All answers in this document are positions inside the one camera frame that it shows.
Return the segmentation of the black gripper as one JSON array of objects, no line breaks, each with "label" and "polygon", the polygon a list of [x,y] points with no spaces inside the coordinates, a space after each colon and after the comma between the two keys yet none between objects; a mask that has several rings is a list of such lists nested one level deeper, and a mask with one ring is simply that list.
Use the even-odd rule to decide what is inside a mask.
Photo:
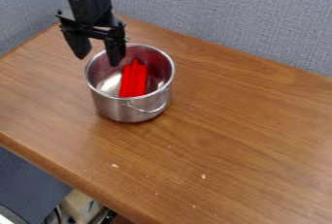
[{"label": "black gripper", "polygon": [[126,56],[126,24],[113,14],[111,0],[64,0],[56,16],[62,34],[78,59],[83,59],[93,46],[90,38],[101,39],[109,64],[117,67]]}]

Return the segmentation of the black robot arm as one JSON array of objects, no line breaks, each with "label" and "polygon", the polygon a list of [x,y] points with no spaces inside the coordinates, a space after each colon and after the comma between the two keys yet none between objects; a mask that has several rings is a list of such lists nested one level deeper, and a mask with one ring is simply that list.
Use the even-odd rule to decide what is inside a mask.
[{"label": "black robot arm", "polygon": [[113,14],[111,0],[67,0],[69,9],[58,10],[60,30],[73,53],[85,59],[90,40],[103,41],[109,65],[117,67],[126,56],[126,24]]}]

